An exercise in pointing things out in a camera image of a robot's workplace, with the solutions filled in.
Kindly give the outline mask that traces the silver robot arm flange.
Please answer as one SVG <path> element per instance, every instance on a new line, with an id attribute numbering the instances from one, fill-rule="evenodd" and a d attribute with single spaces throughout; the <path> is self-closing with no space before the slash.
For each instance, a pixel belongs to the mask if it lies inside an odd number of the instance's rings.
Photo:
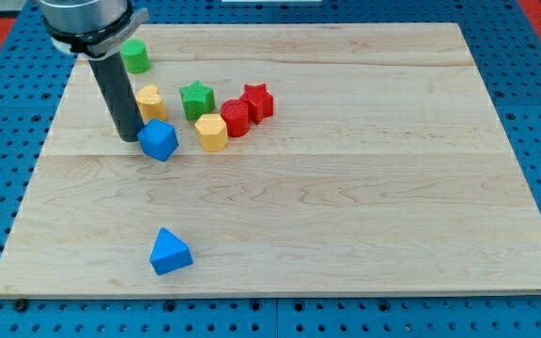
<path id="1" fill-rule="evenodd" d="M 65 54 L 103 60 L 149 20 L 147 8 L 129 0 L 38 0 L 47 33 Z"/>

